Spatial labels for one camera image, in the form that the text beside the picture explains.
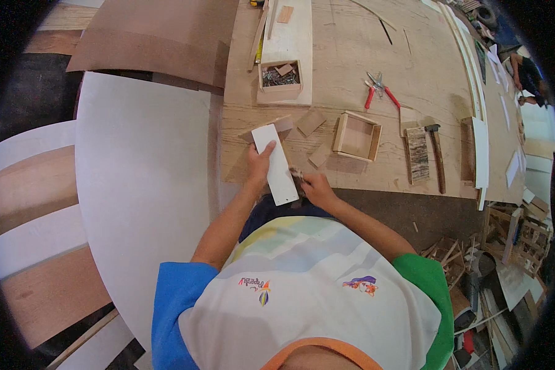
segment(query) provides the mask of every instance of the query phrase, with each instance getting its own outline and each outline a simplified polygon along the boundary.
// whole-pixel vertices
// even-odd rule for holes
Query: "printed logo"
[[[371,297],[374,297],[374,292],[378,289],[378,286],[374,285],[375,283],[376,279],[368,275],[365,277],[356,277],[351,281],[346,281],[342,286],[349,286],[350,288],[357,289],[360,292],[366,292]]]
[[[259,279],[256,277],[254,279],[251,279],[249,277],[241,277],[238,285],[249,286],[249,289],[252,289],[255,292],[261,292],[261,295],[259,295],[259,303],[261,304],[261,307],[269,303],[269,292],[272,291],[271,289],[269,289],[269,280],[265,282],[259,281]]]

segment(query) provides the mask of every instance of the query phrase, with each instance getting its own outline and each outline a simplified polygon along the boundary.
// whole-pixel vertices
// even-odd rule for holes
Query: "hand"
[[[249,152],[247,153],[247,163],[249,164],[249,178],[248,181],[253,184],[264,187],[267,184],[267,172],[269,171],[269,156],[276,147],[275,140],[272,140],[267,144],[265,150],[261,153],[257,153],[255,144],[249,146]]]
[[[335,193],[333,193],[333,189],[331,189],[325,174],[306,174],[304,175],[304,181],[306,183],[303,182],[301,184],[302,189],[306,193],[308,200],[317,207],[327,211],[339,200]]]

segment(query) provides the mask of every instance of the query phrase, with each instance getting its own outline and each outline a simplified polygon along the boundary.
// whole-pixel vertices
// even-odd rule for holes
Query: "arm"
[[[522,64],[522,60],[522,55],[516,53],[510,55],[510,63],[514,70],[514,83],[516,84],[516,88],[520,91],[522,91],[522,84],[520,83],[520,75],[518,74],[518,65]]]
[[[338,218],[389,262],[407,253],[416,254],[411,244],[391,228],[339,199],[324,174],[308,174],[304,180],[308,183],[302,188],[314,205]]]
[[[247,155],[249,178],[228,207],[203,233],[191,262],[207,263],[217,270],[224,266],[238,241],[249,212],[267,184],[269,155],[275,146],[276,142],[271,141],[261,154],[257,154],[255,145],[251,144]]]

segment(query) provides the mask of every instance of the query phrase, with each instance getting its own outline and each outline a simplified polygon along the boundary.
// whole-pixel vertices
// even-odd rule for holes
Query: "pliers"
[[[370,90],[368,91],[368,99],[366,99],[366,104],[364,105],[364,108],[370,109],[370,103],[372,101],[372,97],[374,96],[374,92],[376,91],[376,89],[378,89],[378,96],[380,98],[382,98],[382,90],[384,90],[385,93],[392,100],[392,102],[395,103],[395,105],[397,106],[397,109],[401,109],[401,105],[399,101],[395,98],[394,95],[392,95],[391,90],[382,84],[382,72],[378,72],[377,78],[374,78],[374,76],[372,76],[370,72],[366,72],[366,73],[368,74],[368,77],[370,77],[373,83],[371,84],[368,81],[364,81],[366,85],[370,87]]]

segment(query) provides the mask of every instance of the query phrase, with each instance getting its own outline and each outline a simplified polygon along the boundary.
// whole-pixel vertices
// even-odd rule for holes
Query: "wooden box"
[[[263,86],[263,70],[271,67],[280,67],[286,64],[296,64],[298,68],[298,78],[300,79],[300,84],[288,84],[288,85],[278,85],[278,86]],[[299,60],[284,60],[281,62],[267,62],[259,64],[259,90],[264,93],[267,97],[275,95],[277,100],[289,100],[296,99],[298,95],[302,92],[302,74],[300,73],[300,61]]]
[[[355,159],[374,162],[382,126],[366,117],[345,111],[333,143],[333,152]]]

